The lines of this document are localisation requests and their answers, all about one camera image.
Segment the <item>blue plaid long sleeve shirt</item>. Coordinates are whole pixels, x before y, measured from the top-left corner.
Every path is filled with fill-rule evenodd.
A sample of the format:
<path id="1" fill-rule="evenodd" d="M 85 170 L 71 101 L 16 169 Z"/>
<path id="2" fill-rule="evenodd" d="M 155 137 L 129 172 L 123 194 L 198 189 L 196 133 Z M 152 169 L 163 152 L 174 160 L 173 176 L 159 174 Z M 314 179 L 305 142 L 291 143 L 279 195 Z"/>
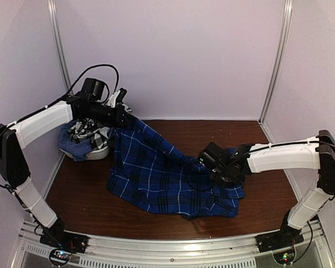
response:
<path id="1" fill-rule="evenodd" d="M 211 182 L 211 169 L 184 155 L 139 119 L 113 133 L 107 190 L 115 196 L 152 214 L 189 219 L 238 215 L 243 186 Z"/>

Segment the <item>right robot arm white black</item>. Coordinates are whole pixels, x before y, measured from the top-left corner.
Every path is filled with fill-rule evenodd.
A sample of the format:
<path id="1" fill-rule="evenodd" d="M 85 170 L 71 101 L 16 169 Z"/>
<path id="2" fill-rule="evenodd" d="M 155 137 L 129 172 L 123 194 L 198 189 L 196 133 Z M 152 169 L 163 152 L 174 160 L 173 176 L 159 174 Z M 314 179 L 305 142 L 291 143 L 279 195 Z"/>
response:
<path id="1" fill-rule="evenodd" d="M 241 184 L 252 174 L 271 170 L 311 169 L 318 179 L 300 201 L 290 209 L 275 234 L 279 246 L 287 246 L 301 229 L 335 197 L 335 139 L 327 130 L 300 141 L 247 143 L 234 152 L 209 143 L 199 154 L 199 162 L 211 169 L 216 184 Z"/>

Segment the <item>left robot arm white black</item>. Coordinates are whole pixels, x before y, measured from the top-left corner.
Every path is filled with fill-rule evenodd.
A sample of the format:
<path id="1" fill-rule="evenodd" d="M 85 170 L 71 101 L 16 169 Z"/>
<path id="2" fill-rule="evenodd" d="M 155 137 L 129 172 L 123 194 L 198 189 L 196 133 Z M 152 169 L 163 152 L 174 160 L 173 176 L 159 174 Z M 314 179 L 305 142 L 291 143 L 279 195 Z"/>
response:
<path id="1" fill-rule="evenodd" d="M 34 186 L 23 151 L 41 136 L 74 119 L 93 119 L 108 127 L 129 126 L 133 117 L 123 105 L 126 89 L 120 88 L 102 103 L 104 87 L 104 82 L 87 78 L 75 95 L 65 94 L 18 121 L 7 126 L 0 124 L 0 174 L 6 181 L 3 188 L 16 197 L 57 248 L 69 243 L 69 235 L 64 232 L 63 221 Z"/>

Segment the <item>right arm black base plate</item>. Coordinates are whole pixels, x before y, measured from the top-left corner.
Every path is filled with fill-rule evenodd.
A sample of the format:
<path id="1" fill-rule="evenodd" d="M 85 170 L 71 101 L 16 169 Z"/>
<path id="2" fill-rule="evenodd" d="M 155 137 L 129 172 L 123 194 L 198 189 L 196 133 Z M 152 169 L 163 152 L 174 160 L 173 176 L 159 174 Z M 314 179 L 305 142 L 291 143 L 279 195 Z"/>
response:
<path id="1" fill-rule="evenodd" d="M 285 247 L 291 247 L 296 243 L 304 241 L 300 231 L 275 231 L 256 236 L 256 242 L 259 252 L 275 251 Z"/>

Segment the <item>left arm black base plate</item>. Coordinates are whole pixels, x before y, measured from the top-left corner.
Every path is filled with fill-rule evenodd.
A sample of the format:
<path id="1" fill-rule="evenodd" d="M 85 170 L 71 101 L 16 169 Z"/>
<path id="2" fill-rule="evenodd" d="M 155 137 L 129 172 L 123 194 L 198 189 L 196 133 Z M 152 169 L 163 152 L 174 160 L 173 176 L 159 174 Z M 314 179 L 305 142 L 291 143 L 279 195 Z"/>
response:
<path id="1" fill-rule="evenodd" d="M 85 253 L 88 237 L 66 231 L 44 231 L 40 243 L 72 253 Z"/>

